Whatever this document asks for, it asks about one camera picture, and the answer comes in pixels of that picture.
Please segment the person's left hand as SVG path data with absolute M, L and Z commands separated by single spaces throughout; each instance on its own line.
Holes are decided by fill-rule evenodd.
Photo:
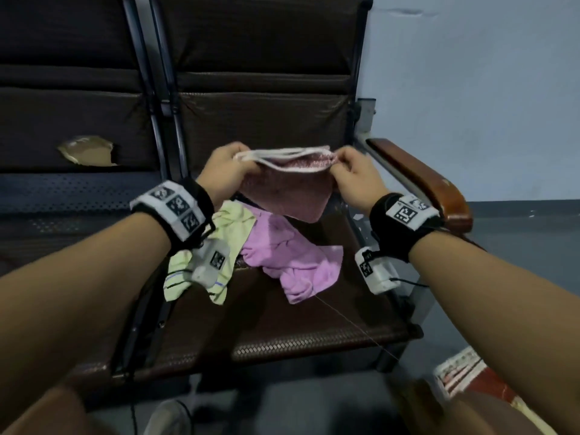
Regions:
M 225 146 L 221 146 L 211 153 L 195 181 L 206 191 L 214 208 L 219 209 L 225 200 L 239 190 L 244 177 L 255 172 L 256 168 L 250 161 L 227 164 Z

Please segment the person's right hand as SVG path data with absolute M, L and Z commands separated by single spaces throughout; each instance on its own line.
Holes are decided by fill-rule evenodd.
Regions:
M 358 174 L 349 179 L 334 179 L 337 189 L 348 205 L 368 216 L 374 205 L 384 196 L 391 194 L 371 158 L 359 152 Z

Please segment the dark pink knitted cloth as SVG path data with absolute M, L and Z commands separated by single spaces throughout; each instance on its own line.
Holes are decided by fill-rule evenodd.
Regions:
M 336 162 L 330 146 L 250 150 L 243 162 L 260 173 L 247 175 L 240 194 L 265 211 L 305 223 L 316 223 L 333 192 L 330 167 Z

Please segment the person's right forearm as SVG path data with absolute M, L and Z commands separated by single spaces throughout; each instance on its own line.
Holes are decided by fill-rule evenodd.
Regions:
M 409 259 L 485 363 L 559 435 L 580 435 L 580 297 L 445 233 Z

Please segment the person's left forearm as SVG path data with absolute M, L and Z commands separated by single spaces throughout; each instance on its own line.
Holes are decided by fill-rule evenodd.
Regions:
M 86 357 L 170 248 L 135 213 L 0 278 L 0 431 Z

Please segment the yellow-green striped cloth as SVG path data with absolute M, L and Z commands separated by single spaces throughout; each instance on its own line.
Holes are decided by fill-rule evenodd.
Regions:
M 256 216 L 243 204 L 225 201 L 212 220 L 215 230 L 202 241 L 200 248 L 181 250 L 170 258 L 163 282 L 165 301 L 175 301 L 193 285 L 199 285 L 212 303 L 224 304 L 236 259 L 256 223 Z

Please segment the light pink cloth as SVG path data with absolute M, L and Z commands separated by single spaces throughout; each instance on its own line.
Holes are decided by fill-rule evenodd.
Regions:
M 278 279 L 291 305 L 337 283 L 343 262 L 342 246 L 317 246 L 285 217 L 244 206 L 256 222 L 241 249 L 243 261 Z

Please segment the torn brown padded bench seat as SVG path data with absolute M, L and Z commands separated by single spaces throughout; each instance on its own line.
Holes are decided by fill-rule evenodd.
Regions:
M 172 179 L 137 0 L 0 0 L 0 277 Z

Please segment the red patterned mat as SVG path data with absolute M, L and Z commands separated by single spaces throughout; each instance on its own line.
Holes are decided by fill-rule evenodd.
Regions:
M 490 395 L 518 410 L 535 425 L 541 435 L 557 435 L 553 428 L 534 412 L 471 346 L 436 366 L 433 369 L 433 379 L 443 400 L 450 400 L 466 391 Z

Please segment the person's grey shoe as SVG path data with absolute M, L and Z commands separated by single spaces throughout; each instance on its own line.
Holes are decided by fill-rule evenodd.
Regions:
M 192 415 L 180 400 L 163 401 L 151 414 L 143 435 L 192 435 Z

